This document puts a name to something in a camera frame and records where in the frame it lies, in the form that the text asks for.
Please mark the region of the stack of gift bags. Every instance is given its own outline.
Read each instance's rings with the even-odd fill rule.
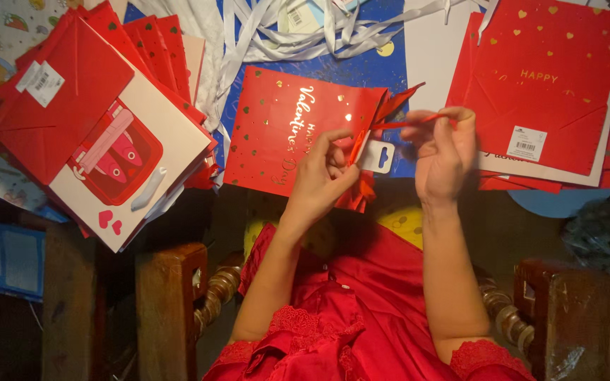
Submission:
[[[501,0],[484,19],[470,14],[446,102],[477,114],[480,189],[610,188],[610,11]]]
[[[0,153],[115,252],[208,187],[216,143],[193,107],[203,40],[177,16],[121,25],[106,1],[68,10],[0,86]]]

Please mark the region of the woman's left hand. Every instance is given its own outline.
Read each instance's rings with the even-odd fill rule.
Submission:
[[[290,237],[301,238],[359,178],[357,165],[348,167],[342,149],[334,143],[342,138],[352,138],[352,132],[323,132],[298,164],[291,197],[279,221],[279,230]]]

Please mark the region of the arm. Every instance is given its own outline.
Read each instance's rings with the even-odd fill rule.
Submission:
[[[300,239],[359,178],[357,166],[346,167],[343,151],[334,144],[350,136],[347,129],[320,134],[309,156],[299,162],[291,197],[246,292],[230,343],[260,340],[274,313],[289,304]]]
[[[418,147],[415,187],[423,205],[424,293],[432,341],[439,359],[451,361],[466,341],[489,337],[489,319],[463,237],[457,197],[477,153],[474,113],[445,108],[434,124],[402,131]],[[410,121],[431,113],[412,111]],[[448,119],[457,121],[452,127]]]

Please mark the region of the woman's right hand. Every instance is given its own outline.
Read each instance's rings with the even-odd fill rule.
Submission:
[[[450,107],[438,113],[447,117],[420,123],[434,112],[409,111],[407,122],[414,124],[401,132],[402,139],[412,142],[418,150],[415,190],[424,206],[432,208],[455,204],[465,174],[472,169],[477,155],[474,111]],[[455,129],[450,119],[457,122]]]

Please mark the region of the plastic wrapping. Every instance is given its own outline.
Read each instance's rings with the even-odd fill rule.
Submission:
[[[581,265],[610,274],[610,203],[585,204],[564,228],[562,239]]]

